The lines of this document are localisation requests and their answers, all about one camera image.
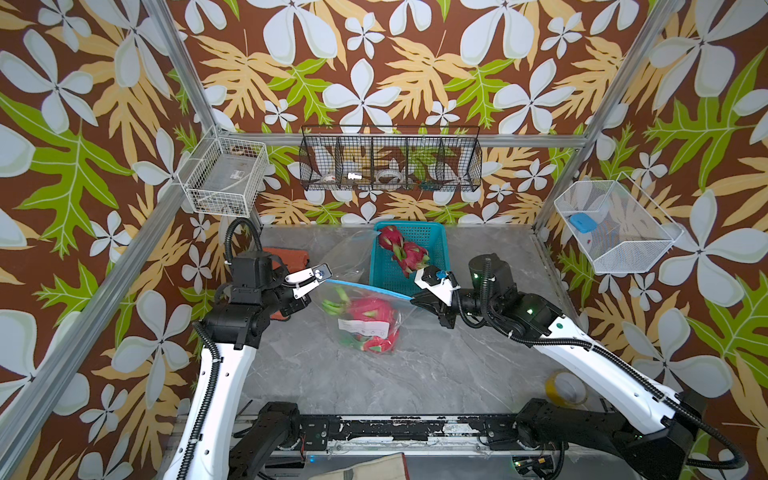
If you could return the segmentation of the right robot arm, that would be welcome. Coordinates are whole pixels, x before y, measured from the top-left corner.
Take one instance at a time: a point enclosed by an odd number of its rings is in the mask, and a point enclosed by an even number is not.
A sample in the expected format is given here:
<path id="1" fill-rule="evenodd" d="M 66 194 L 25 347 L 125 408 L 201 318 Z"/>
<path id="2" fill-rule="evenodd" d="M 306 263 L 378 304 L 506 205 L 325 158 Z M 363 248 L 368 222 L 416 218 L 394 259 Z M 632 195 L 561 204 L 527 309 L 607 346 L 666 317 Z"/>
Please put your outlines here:
<path id="1" fill-rule="evenodd" d="M 495 254 L 470 262 L 472 285 L 426 265 L 415 273 L 420 291 L 411 302 L 453 328 L 490 327 L 566 367 L 611 405 L 581 411 L 542 399 L 516 413 L 511 441 L 529 449 L 576 444 L 624 460 L 644 479 L 676 479 L 683 468 L 738 470 L 739 448 L 703 419 L 700 395 L 679 394 L 653 380 L 592 339 L 561 309 L 517 289 L 509 264 Z"/>

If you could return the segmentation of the dragon fruit bag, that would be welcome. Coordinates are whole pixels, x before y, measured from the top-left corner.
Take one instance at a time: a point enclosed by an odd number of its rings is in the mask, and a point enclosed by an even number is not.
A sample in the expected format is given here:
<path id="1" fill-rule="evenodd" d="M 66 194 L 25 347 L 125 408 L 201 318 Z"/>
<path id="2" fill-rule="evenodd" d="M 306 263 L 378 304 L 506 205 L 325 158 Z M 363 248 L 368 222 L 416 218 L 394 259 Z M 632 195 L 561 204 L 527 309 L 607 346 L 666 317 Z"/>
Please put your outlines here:
<path id="1" fill-rule="evenodd" d="M 399 331 L 391 333 L 386 338 L 378 336 L 362 336 L 358 334 L 344 334 L 341 344 L 355 350 L 374 354 L 391 353 L 399 339 Z"/>
<path id="2" fill-rule="evenodd" d="M 402 252 L 405 243 L 402 233 L 394 225 L 386 225 L 380 229 L 377 240 L 381 248 L 395 255 L 399 255 Z"/>
<path id="3" fill-rule="evenodd" d="M 430 257 L 428 251 L 424 247 L 406 241 L 402 252 L 399 255 L 394 254 L 394 260 L 399 265 L 404 276 L 409 278 L 412 273 L 428 266 Z"/>

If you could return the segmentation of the clear zip-top bag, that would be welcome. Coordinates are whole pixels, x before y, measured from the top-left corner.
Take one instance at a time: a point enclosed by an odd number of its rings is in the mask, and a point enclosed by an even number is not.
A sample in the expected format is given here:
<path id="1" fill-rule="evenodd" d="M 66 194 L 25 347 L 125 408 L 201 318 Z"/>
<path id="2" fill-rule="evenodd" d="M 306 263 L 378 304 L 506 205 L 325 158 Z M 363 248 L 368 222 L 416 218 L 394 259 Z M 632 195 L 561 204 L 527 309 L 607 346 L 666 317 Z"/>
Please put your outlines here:
<path id="1" fill-rule="evenodd" d="M 378 233 L 366 229 L 351 232 L 320 260 L 332 273 L 332 280 L 368 284 L 370 262 Z"/>
<path id="2" fill-rule="evenodd" d="M 417 310 L 409 296 L 340 280 L 324 282 L 313 299 L 342 346 L 378 355 L 395 350 L 403 325 Z"/>

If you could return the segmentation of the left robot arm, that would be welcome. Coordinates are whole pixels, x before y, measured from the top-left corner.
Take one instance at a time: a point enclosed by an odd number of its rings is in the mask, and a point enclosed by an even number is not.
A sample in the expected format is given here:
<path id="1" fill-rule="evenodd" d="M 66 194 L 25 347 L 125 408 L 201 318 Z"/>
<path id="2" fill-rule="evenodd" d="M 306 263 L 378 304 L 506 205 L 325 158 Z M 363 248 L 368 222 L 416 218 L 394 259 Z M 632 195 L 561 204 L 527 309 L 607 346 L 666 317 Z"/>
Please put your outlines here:
<path id="1" fill-rule="evenodd" d="M 230 298 L 216 301 L 193 325 L 203 345 L 200 375 L 167 479 L 264 478 L 274 451 L 301 442 L 298 406 L 280 401 L 266 404 L 238 442 L 232 438 L 245 380 L 273 315 L 289 318 L 305 309 L 329 270 L 321 265 L 290 273 L 278 255 L 263 249 L 249 218 L 230 223 L 224 246 Z"/>

